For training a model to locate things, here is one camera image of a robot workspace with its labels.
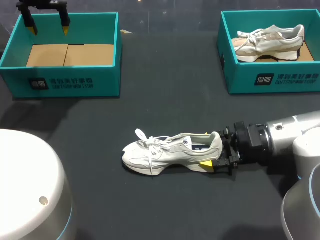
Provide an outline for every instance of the shoelace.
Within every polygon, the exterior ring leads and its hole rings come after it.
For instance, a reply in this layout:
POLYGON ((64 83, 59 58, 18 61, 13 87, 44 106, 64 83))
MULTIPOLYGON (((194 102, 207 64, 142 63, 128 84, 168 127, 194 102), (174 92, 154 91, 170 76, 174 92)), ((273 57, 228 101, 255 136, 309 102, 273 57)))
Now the shoelace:
POLYGON ((150 171, 151 175, 153 175, 153 169, 152 169, 152 156, 156 155, 157 153, 160 153, 161 149, 164 150, 170 150, 169 147, 166 145, 171 143, 172 140, 169 136, 158 136, 158 137, 149 137, 149 139, 146 137, 143 131, 140 129, 135 130, 135 134, 138 136, 138 138, 141 139, 141 141, 147 146, 149 149, 149 165, 150 165, 150 171))
POLYGON ((242 44, 237 50, 238 51, 240 49, 242 49, 248 42, 250 43, 254 43, 254 45, 257 44, 257 39, 259 40, 263 40, 266 39, 265 37, 261 37, 262 36, 262 31, 263 29, 257 29, 253 32, 250 33, 246 33, 246 32, 242 32, 242 31, 238 31, 236 34, 238 35, 239 38, 245 39, 247 38, 247 40, 245 41, 244 44, 242 44))

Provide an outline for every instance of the shoe sole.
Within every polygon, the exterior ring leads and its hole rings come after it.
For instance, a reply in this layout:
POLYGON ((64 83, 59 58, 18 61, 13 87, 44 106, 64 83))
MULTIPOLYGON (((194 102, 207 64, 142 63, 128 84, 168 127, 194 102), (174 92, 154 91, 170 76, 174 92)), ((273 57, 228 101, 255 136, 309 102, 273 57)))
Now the shoe sole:
MULTIPOLYGON (((149 175, 149 176, 158 176, 167 167, 173 165, 173 164, 168 164, 167 166, 164 166, 164 167, 160 167, 160 168, 157 168, 157 169, 152 169, 152 174, 151 174, 150 169, 140 169, 140 168, 136 168, 136 167, 133 167, 133 166, 129 166, 124 161, 123 161, 123 164, 125 166, 127 166, 129 169, 131 169, 131 170, 133 170, 133 171, 135 171, 137 173, 144 174, 144 175, 149 175)), ((180 164, 180 165, 181 166, 185 166, 186 168, 188 168, 188 169, 190 169, 191 171, 194 171, 194 172, 200 172, 200 173, 213 173, 214 172, 214 168, 213 167, 203 166, 203 165, 200 165, 199 163, 187 164, 187 165, 180 164)))
POLYGON ((296 61, 300 51, 268 51, 256 56, 236 56, 239 61, 253 63, 263 56, 271 56, 278 60, 296 61))

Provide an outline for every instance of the logo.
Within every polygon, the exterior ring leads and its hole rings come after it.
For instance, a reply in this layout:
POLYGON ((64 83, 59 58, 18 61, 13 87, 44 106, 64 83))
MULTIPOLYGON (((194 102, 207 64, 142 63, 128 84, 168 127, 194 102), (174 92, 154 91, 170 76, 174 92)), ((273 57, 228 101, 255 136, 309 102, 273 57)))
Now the logo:
POLYGON ((256 76, 255 86, 269 86, 274 78, 273 73, 261 73, 256 76))
POLYGON ((29 78, 31 88, 34 90, 48 90, 46 80, 42 78, 29 78))

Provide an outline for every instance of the gray sneaker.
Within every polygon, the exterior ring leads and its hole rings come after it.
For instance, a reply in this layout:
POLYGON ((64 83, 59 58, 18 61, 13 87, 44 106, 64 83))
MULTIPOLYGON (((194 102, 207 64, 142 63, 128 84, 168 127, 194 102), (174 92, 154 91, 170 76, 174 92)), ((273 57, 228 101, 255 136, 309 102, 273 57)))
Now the gray sneaker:
POLYGON ((166 167, 179 164, 196 172, 211 173, 212 160, 220 157, 223 143, 219 133, 159 136, 149 139, 140 130, 135 130, 140 141, 126 146, 123 163, 140 174, 156 176, 166 167))
POLYGON ((304 39, 303 25, 295 28, 279 28, 272 25, 251 33, 238 31, 237 37, 232 39, 232 45, 236 58, 243 62, 252 63, 262 56, 295 61, 304 39))

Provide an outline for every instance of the teal box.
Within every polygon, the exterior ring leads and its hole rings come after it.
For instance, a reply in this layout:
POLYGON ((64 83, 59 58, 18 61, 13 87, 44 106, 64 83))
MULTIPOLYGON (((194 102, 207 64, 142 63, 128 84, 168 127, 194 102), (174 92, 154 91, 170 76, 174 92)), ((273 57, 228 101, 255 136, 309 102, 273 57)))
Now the teal box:
POLYGON ((64 35, 59 14, 33 14, 33 35, 20 15, 0 61, 0 74, 14 98, 119 96, 122 38, 118 13, 70 13, 64 35), (110 44, 113 65, 26 67, 33 45, 110 44), (32 88, 38 81, 39 88, 32 88))
POLYGON ((223 11, 217 48, 230 94, 320 92, 320 14, 317 9, 223 11), (272 25, 305 27, 305 42, 314 61, 238 62, 232 45, 237 31, 251 33, 272 25), (268 77, 266 85, 255 85, 268 77))

